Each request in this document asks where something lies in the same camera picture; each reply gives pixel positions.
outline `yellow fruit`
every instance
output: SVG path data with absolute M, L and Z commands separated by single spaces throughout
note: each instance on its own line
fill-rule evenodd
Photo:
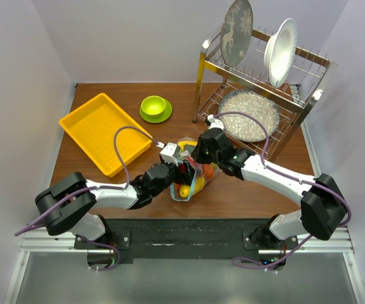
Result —
M 205 178 L 204 176 L 199 176 L 197 179 L 196 179 L 196 182 L 195 182 L 195 187 L 194 187 L 194 194 L 198 193 L 199 191 L 202 190 L 202 188 L 204 187 L 205 185 Z M 180 188 L 180 196 L 182 198 L 187 198 L 189 196 L 189 189 L 190 189 L 190 186 L 188 185 L 182 185 L 181 188 Z

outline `rack leg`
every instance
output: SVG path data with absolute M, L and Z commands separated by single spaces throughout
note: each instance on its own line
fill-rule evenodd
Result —
M 203 69 L 205 65 L 205 53 L 201 52 L 200 64 L 198 67 L 198 77 L 196 79 L 196 91 L 194 100 L 194 113 L 193 113 L 193 123 L 198 121 L 198 108 L 200 106 L 201 92 L 202 92 L 202 80 L 203 80 Z
M 284 149 L 286 144 L 288 144 L 288 141 L 290 141 L 292 135 L 294 135 L 295 131 L 301 126 L 301 123 L 304 121 L 306 115 L 307 112 L 304 110 L 301 114 L 298 115 L 296 119 L 292 121 L 290 128 L 285 132 L 285 135 L 279 141 L 276 148 L 273 150 L 270 157 L 268 158 L 270 162 L 274 162 L 277 159 L 277 156 Z

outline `yellow plastic tray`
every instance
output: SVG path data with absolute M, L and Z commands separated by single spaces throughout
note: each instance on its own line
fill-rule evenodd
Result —
M 60 125 L 102 173 L 109 177 L 122 169 L 113 148 L 115 132 L 125 125 L 133 125 L 147 133 L 105 93 L 70 112 L 60 120 Z M 151 140 L 132 129 L 123 130 L 117 138 L 117 147 L 126 165 L 145 152 L 150 145 Z

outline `white wall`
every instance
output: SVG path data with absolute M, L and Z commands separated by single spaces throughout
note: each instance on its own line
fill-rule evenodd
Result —
M 365 2 L 350 0 L 324 44 L 339 64 L 309 117 L 320 166 L 350 203 L 350 233 L 365 283 Z
M 32 0 L 76 82 L 194 82 L 200 46 L 233 0 Z M 254 28 L 298 22 L 317 51 L 347 0 L 252 0 Z M 217 80 L 207 75 L 205 80 Z
M 49 183 L 73 85 L 30 0 L 0 0 L 0 303 Z

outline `decorative plate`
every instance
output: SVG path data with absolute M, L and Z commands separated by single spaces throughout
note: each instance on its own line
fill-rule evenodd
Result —
M 221 53 L 229 67 L 245 57 L 253 31 L 253 11 L 247 0 L 235 0 L 228 9 L 221 30 Z

